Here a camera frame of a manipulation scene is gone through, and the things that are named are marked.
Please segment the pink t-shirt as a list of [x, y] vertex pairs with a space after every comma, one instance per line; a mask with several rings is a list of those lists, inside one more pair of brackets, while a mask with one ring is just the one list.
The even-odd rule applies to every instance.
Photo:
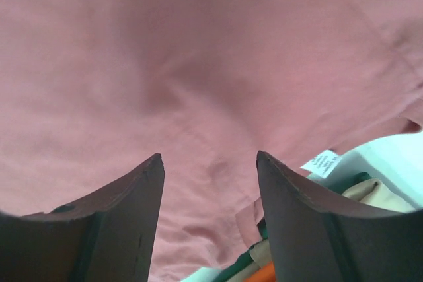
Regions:
[[422, 129], [422, 0], [1, 0], [1, 209], [49, 211], [153, 153], [150, 281], [259, 241], [259, 150]]

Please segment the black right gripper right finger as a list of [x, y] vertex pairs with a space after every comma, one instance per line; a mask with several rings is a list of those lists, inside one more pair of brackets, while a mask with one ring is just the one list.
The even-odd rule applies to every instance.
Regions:
[[278, 281], [421, 281], [422, 212], [348, 199], [272, 155], [256, 157]]

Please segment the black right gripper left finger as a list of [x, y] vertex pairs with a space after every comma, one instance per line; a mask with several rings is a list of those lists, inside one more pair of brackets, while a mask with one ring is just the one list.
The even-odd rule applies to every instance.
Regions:
[[164, 180], [154, 154], [50, 213], [2, 213], [1, 280], [146, 281]]

